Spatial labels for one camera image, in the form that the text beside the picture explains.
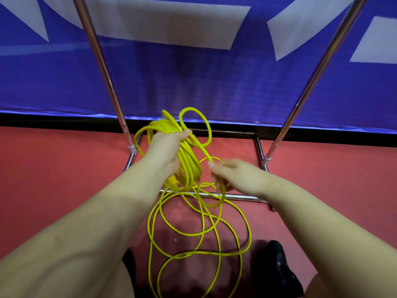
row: blue fabric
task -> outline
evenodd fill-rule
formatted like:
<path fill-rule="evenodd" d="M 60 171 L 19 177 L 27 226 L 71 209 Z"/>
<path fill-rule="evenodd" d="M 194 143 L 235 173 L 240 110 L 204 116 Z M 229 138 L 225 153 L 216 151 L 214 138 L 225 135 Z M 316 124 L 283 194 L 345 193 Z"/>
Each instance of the blue fabric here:
<path fill-rule="evenodd" d="M 84 31 L 38 1 L 50 43 L 0 5 L 0 112 L 114 117 Z M 266 23 L 294 0 L 167 1 L 251 9 L 231 50 L 100 37 L 127 118 L 193 106 L 212 121 L 281 125 L 346 12 L 276 61 Z M 349 61 L 372 18 L 396 18 L 396 6 L 368 1 L 295 126 L 397 133 L 397 65 Z"/>

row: cable coil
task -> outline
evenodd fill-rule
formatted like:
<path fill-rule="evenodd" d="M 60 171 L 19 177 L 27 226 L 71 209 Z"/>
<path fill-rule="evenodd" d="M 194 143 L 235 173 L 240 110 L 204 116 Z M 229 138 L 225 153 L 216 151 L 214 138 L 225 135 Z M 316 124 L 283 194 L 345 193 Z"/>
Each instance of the cable coil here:
<path fill-rule="evenodd" d="M 142 151 L 142 149 L 139 147 L 138 144 L 138 137 L 144 132 L 147 131 L 147 138 L 148 138 L 148 144 L 150 145 L 152 137 L 153 137 L 153 131 L 161 131 L 163 133 L 173 133 L 173 132 L 182 132 L 183 130 L 186 130 L 187 127 L 183 122 L 183 115 L 187 112 L 187 111 L 193 111 L 195 113 L 197 113 L 205 122 L 206 126 L 207 126 L 207 130 L 208 130 L 208 140 L 206 143 L 201 144 L 194 135 L 190 134 L 189 137 L 186 140 L 181 141 L 180 143 L 180 148 L 179 148 L 179 152 L 178 152 L 178 159 L 181 163 L 181 165 L 179 166 L 179 170 L 178 172 L 175 174 L 175 178 L 176 180 L 179 182 L 179 184 L 182 185 L 182 187 L 178 187 L 177 184 L 175 184 L 175 182 L 172 182 L 171 178 L 167 179 L 164 183 L 164 186 L 166 187 L 164 192 L 162 193 L 160 200 L 154 205 L 152 211 L 149 214 L 149 218 L 148 218 L 148 224 L 147 224 L 147 231 L 148 231 L 148 235 L 149 238 L 151 240 L 151 244 L 150 244 L 150 249 L 149 249 L 149 260 L 148 260 L 148 279 L 149 279 L 149 285 L 150 288 L 153 292 L 153 295 L 156 298 L 161 298 L 161 292 L 160 292 L 160 277 L 161 277 L 161 273 L 163 272 L 164 268 L 166 267 L 166 265 L 171 262 L 172 260 L 180 260 L 180 259 L 184 259 L 187 258 L 191 255 L 194 254 L 200 254 L 200 255 L 216 255 L 218 256 L 218 266 L 216 268 L 216 272 L 215 275 L 212 279 L 211 284 L 209 285 L 208 289 L 206 290 L 206 292 L 204 293 L 204 295 L 202 296 L 205 297 L 212 289 L 212 287 L 214 286 L 214 283 L 219 275 L 219 270 L 220 270 L 220 265 L 221 265 L 221 257 L 230 257 L 230 256 L 238 256 L 239 257 L 239 274 L 237 277 L 237 281 L 236 284 L 233 288 L 233 290 L 231 291 L 229 297 L 232 297 L 233 294 L 235 293 L 237 286 L 240 282 L 241 279 L 241 274 L 243 271 L 243 257 L 242 255 L 248 251 L 248 249 L 251 246 L 251 230 L 249 227 L 249 224 L 243 214 L 243 212 L 240 210 L 240 208 L 235 205 L 234 203 L 232 203 L 229 200 L 225 200 L 225 185 L 223 183 L 222 180 L 220 180 L 220 185 L 221 185 L 221 195 L 217 195 L 217 194 L 213 194 L 211 192 L 207 192 L 206 190 L 204 190 L 203 188 L 206 187 L 212 187 L 214 190 L 216 190 L 216 186 L 215 183 L 210 183 L 210 182 L 202 182 L 199 185 L 196 184 L 196 182 L 200 182 L 201 180 L 201 173 L 202 173 L 202 168 L 201 168 L 201 162 L 204 160 L 208 160 L 213 162 L 214 159 L 216 160 L 220 160 L 217 157 L 211 157 L 208 152 L 206 151 L 205 147 L 208 146 L 211 143 L 212 140 L 212 133 L 211 133 L 211 127 L 210 124 L 208 123 L 207 119 L 204 117 L 204 115 L 197 109 L 195 108 L 185 108 L 183 109 L 180 113 L 179 113 L 179 122 L 180 125 L 176 122 L 176 120 L 165 110 L 162 111 L 163 117 L 165 119 L 161 119 L 158 121 L 152 121 L 148 126 L 145 126 L 143 128 L 141 128 L 134 137 L 134 141 L 135 141 L 135 145 L 136 148 L 138 149 L 139 153 L 144 156 L 144 152 Z M 204 159 L 202 159 L 201 161 L 199 161 L 196 156 L 193 153 L 192 147 L 198 147 L 203 154 L 206 156 Z M 213 198 L 219 199 L 218 202 L 216 202 L 215 204 L 207 204 L 206 202 L 204 202 L 202 200 L 202 198 L 200 197 L 200 192 L 204 192 L 208 195 L 210 195 Z M 185 200 L 185 202 L 187 203 L 187 205 L 189 205 L 194 211 L 198 212 L 201 214 L 201 218 L 202 218 L 202 231 L 198 232 L 198 233 L 184 233 L 181 232 L 180 230 L 176 229 L 173 225 L 171 225 L 168 220 L 166 219 L 163 211 L 162 211 L 162 206 L 169 201 L 170 199 L 172 199 L 175 196 L 181 195 L 182 198 Z M 193 197 L 195 199 L 198 200 L 198 205 L 199 205 L 199 209 L 197 209 L 196 207 L 194 207 L 186 198 L 186 196 L 190 196 Z M 236 232 L 234 231 L 234 229 L 231 227 L 231 225 L 224 219 L 221 218 L 222 215 L 222 204 L 223 202 L 226 202 L 227 204 L 233 206 L 236 208 L 236 210 L 241 214 L 241 216 L 244 219 L 244 222 L 246 224 L 247 230 L 248 230 L 248 244 L 246 246 L 246 248 L 244 248 L 243 250 L 241 250 L 240 247 L 240 242 L 239 239 L 237 237 Z M 210 213 L 210 211 L 208 210 L 208 208 L 214 208 L 214 207 L 219 207 L 219 214 L 218 215 L 212 215 Z M 162 217 L 162 219 L 164 220 L 164 222 L 172 229 L 174 230 L 176 233 L 179 233 L 181 235 L 184 236 L 200 236 L 200 240 L 196 246 L 196 248 L 194 248 L 194 250 L 192 251 L 188 251 L 188 252 L 183 252 L 183 253 L 178 253 L 176 255 L 170 255 L 167 252 L 163 251 L 154 241 L 154 226 L 156 223 L 156 217 L 158 215 L 158 213 L 160 212 L 160 215 Z M 210 221 L 211 221 L 211 226 L 209 228 L 206 229 L 206 225 L 205 225 L 205 219 L 204 217 L 208 216 Z M 218 231 L 216 229 L 216 225 L 219 222 L 223 222 L 233 233 L 235 240 L 236 240 L 236 245 L 237 245 L 237 251 L 233 252 L 233 253 L 223 253 L 221 251 L 221 244 L 220 244 L 220 239 L 219 239 L 219 235 L 218 235 Z M 208 232 L 210 232 L 211 230 L 214 230 L 215 232 L 215 236 L 216 236 L 216 240 L 217 240 L 217 244 L 218 244 L 218 251 L 217 252 L 212 252 L 212 251 L 200 251 L 200 245 L 203 241 L 204 235 Z M 166 257 L 168 257 L 168 259 L 163 263 L 163 265 L 161 266 L 158 275 L 157 275 L 157 281 L 156 281 L 156 290 L 153 287 L 152 284 L 152 278 L 151 278 L 151 260 L 152 260 L 152 251 L 153 251 L 153 246 L 163 255 L 165 255 Z"/>

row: forearm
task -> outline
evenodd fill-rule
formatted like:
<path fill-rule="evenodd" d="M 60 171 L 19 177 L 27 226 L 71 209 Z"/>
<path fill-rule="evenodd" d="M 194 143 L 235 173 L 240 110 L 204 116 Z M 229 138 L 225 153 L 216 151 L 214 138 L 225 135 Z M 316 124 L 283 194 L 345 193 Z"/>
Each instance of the forearm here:
<path fill-rule="evenodd" d="M 142 174 L 142 165 L 7 255 L 0 296 L 96 296 L 161 188 L 158 173 Z"/>
<path fill-rule="evenodd" d="M 299 186 L 270 180 L 266 199 L 331 289 L 342 297 L 397 295 L 395 249 Z"/>

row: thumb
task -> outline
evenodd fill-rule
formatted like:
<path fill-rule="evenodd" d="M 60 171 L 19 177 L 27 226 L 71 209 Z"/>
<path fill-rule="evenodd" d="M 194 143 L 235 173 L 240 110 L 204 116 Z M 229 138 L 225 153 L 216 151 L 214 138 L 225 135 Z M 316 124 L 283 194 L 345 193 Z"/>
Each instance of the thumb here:
<path fill-rule="evenodd" d="M 176 134 L 176 138 L 177 138 L 179 141 L 183 141 L 183 140 L 186 140 L 186 139 L 189 137 L 189 135 L 190 135 L 191 133 L 192 133 L 191 130 L 186 129 L 186 130 L 184 130 L 184 131 L 182 131 L 182 132 L 176 132 L 175 134 Z"/>
<path fill-rule="evenodd" d="M 211 170 L 211 173 L 213 173 L 216 176 L 220 176 L 223 179 L 226 179 L 227 181 L 232 181 L 233 178 L 233 169 L 227 166 L 224 166 L 222 161 L 218 163 L 214 163 L 209 161 L 208 162 L 208 167 Z"/>

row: red carpet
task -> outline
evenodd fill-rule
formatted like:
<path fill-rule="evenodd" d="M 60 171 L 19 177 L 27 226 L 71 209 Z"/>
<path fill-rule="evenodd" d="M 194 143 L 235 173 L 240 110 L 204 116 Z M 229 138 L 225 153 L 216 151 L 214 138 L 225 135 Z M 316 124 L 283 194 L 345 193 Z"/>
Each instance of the red carpet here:
<path fill-rule="evenodd" d="M 0 127 L 0 142 L 0 257 L 94 195 L 122 172 L 128 158 L 123 134 Z M 263 141 L 262 145 L 267 150 L 270 142 Z M 214 138 L 207 150 L 222 158 L 239 157 L 254 164 L 258 161 L 251 140 Z M 269 169 L 397 248 L 397 149 L 283 142 Z M 208 171 L 203 180 L 208 180 Z M 278 214 L 269 211 L 266 204 L 237 204 L 247 216 L 254 241 L 280 241 L 291 269 L 306 287 L 315 269 Z M 165 214 L 181 230 L 192 232 L 199 225 L 178 199 L 165 207 Z M 225 207 L 222 217 L 244 241 L 245 226 L 236 211 Z M 220 227 L 220 236 L 222 249 L 235 248 L 230 231 Z M 161 223 L 156 226 L 155 239 L 169 253 L 187 250 L 196 243 L 196 239 L 176 236 Z M 137 296 L 148 290 L 148 243 L 143 222 L 132 240 L 138 269 Z M 206 236 L 203 248 L 215 247 L 212 235 Z M 235 297 L 251 294 L 249 260 L 246 253 L 243 279 Z M 154 271 L 162 261 L 155 252 Z M 165 296 L 200 295 L 215 267 L 216 258 L 212 256 L 171 262 L 161 278 L 162 291 Z M 236 257 L 222 259 L 220 276 L 210 296 L 228 295 L 237 268 Z"/>

